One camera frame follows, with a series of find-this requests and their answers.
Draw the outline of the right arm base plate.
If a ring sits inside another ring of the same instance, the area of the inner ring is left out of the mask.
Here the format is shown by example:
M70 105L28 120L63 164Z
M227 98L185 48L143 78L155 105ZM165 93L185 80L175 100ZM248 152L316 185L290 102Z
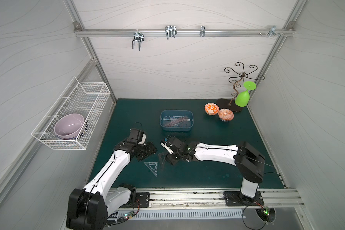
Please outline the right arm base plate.
M255 197L245 196L241 191L226 191L223 198L227 207L246 207L246 206L264 206L264 200L260 191L256 191Z

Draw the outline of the blue plastic storage box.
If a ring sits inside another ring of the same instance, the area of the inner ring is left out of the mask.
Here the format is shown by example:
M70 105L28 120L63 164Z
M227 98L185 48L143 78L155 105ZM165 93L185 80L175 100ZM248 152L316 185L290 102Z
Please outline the blue plastic storage box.
M194 125L194 115L188 110L164 110L160 115L160 126L165 131L189 132Z

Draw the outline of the clear triangle ruler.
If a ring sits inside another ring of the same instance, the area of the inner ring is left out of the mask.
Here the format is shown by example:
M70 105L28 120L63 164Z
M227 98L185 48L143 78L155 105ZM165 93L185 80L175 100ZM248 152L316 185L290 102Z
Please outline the clear triangle ruler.
M158 162L144 162L145 166L155 175L158 176Z

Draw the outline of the stencil ruler large dark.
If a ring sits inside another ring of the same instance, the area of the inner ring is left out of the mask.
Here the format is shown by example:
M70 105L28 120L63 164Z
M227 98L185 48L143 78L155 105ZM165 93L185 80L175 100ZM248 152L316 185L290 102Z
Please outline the stencil ruler large dark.
M190 126L191 119L188 117L167 116L163 118L164 127L186 127Z

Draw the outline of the thin clear straight ruler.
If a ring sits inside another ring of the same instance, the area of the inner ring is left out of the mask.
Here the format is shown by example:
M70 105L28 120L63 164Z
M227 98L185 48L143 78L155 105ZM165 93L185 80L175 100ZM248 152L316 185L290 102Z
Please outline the thin clear straight ruler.
M183 116L183 117L180 117L180 116L165 116L163 118L164 121L176 121L176 120L181 120L181 121L190 121L191 118L189 117L186 117L186 116Z

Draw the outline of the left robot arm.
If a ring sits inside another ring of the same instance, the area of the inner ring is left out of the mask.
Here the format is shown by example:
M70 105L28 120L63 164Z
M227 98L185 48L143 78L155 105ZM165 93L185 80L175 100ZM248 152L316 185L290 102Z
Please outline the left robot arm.
M135 202L135 187L122 184L109 198L107 194L133 157L143 160L157 152L152 142L125 139L118 143L101 171L82 189L69 196L66 227L72 230L102 230L107 218L119 207Z

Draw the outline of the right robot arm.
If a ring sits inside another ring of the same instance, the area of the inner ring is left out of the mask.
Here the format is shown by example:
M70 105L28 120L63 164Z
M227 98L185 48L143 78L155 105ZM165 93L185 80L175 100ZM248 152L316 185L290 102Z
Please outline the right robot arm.
M213 161L236 166L242 175L239 196L254 200L259 184L263 182L265 156L248 142L237 145L209 145L193 141L184 143L178 138L167 138L161 141L168 154L166 160L175 165L182 161Z

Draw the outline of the dark triangle ruler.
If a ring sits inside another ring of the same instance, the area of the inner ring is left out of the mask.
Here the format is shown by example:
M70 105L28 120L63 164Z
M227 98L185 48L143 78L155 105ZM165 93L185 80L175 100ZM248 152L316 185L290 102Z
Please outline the dark triangle ruler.
M158 157L159 157L159 161L160 161L160 165L161 165L161 171L164 170L165 168L165 163L166 163L166 156L168 155L168 153L159 153Z
M191 126L191 120L190 119L180 119L178 123L178 127L190 127Z

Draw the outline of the clear protractor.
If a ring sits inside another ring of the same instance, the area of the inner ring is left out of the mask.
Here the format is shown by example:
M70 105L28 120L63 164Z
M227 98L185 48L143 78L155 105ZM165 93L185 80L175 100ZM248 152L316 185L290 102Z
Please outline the clear protractor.
M178 127L179 118L170 117L170 122L166 124L167 127Z

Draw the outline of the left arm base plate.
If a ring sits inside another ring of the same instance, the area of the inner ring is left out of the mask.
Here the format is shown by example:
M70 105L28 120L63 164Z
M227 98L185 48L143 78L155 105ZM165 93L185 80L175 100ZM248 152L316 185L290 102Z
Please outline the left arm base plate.
M124 205L126 208L148 208L150 200L149 192L136 192L132 195L131 200Z

